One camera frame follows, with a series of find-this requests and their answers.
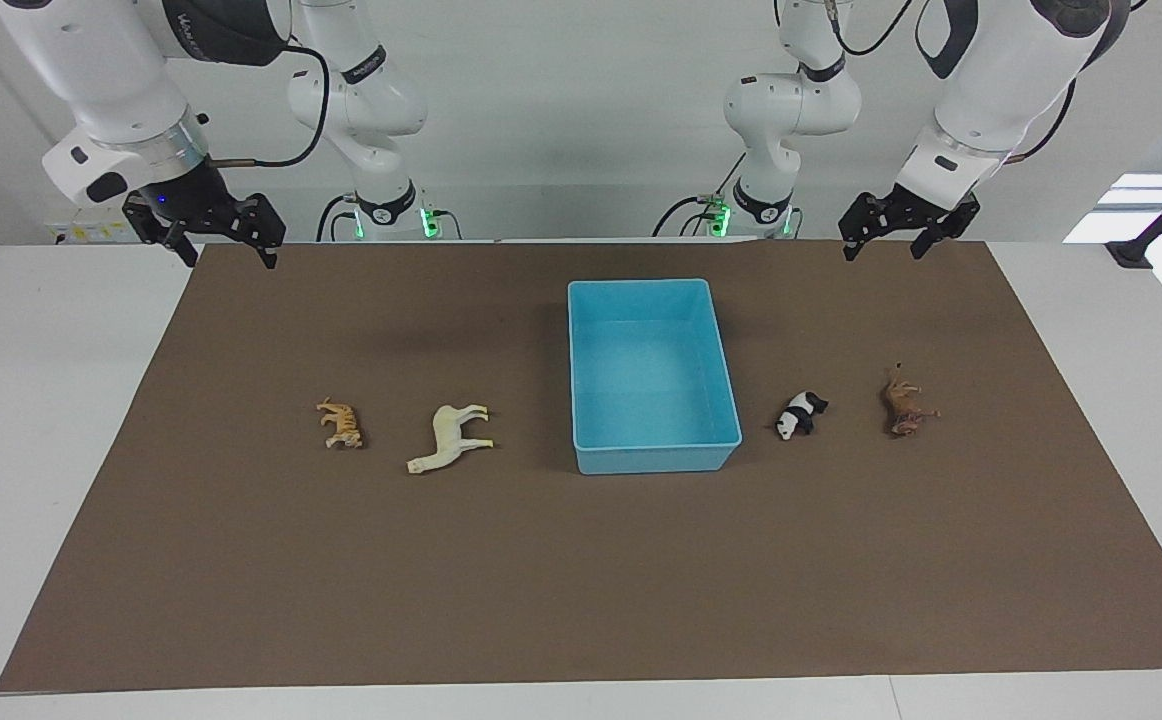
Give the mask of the brown lion toy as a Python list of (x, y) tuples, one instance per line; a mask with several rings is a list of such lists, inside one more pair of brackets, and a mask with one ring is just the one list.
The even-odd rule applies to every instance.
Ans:
[(919, 404), (921, 388), (901, 377), (902, 363), (889, 369), (882, 398), (889, 411), (889, 434), (906, 438), (918, 433), (924, 420), (941, 418), (939, 410), (925, 410)]

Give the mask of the black white panda toy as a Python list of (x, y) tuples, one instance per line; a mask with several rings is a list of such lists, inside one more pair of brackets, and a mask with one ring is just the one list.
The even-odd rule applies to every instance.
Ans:
[(782, 441), (788, 441), (797, 433), (809, 435), (815, 432), (815, 416), (825, 413), (827, 409), (829, 401), (817, 393), (799, 393), (787, 402), (786, 409), (774, 423), (774, 429)]

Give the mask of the orange striped tiger toy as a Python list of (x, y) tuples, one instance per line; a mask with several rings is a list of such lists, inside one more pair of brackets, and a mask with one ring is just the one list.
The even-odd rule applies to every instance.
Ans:
[(333, 434), (325, 439), (325, 447), (340, 445), (345, 448), (363, 448), (363, 430), (353, 406), (337, 404), (330, 397), (315, 405), (320, 411), (320, 425), (333, 424)]

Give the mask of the cream white horse toy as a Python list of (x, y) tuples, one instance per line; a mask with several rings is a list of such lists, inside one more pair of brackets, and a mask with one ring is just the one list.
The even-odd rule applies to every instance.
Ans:
[(465, 452), (476, 448), (494, 448), (492, 439), (466, 438), (462, 425), (472, 419), (488, 422), (489, 406), (472, 404), (468, 406), (439, 406), (433, 413), (435, 449), (430, 455), (415, 458), (407, 462), (406, 470), (413, 475), (449, 468)]

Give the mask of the white box yellow labels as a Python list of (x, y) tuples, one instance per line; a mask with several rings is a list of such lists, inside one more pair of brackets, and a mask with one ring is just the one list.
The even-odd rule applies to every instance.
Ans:
[(120, 208), (56, 208), (43, 219), (51, 242), (139, 243)]

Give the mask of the light blue storage box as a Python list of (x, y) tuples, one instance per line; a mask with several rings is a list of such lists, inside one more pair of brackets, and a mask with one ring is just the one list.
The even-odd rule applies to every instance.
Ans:
[(718, 471), (743, 442), (704, 279), (573, 281), (567, 288), (578, 471)]

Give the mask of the bright window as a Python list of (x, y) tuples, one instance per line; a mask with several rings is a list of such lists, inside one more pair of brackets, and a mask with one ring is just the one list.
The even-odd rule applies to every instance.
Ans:
[[(1126, 173), (1079, 219), (1066, 243), (1134, 240), (1162, 213), (1162, 173)], [(1162, 250), (1162, 236), (1152, 243)]]

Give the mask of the brown table mat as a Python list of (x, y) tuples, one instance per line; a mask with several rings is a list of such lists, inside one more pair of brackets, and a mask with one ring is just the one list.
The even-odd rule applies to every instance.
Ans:
[[(712, 288), (719, 471), (578, 471), (567, 288), (641, 278)], [(906, 438), (896, 363), (941, 411)], [(409, 474), (472, 404), (495, 447)], [(978, 243), (215, 245), (0, 691), (1149, 667), (1160, 543)]]

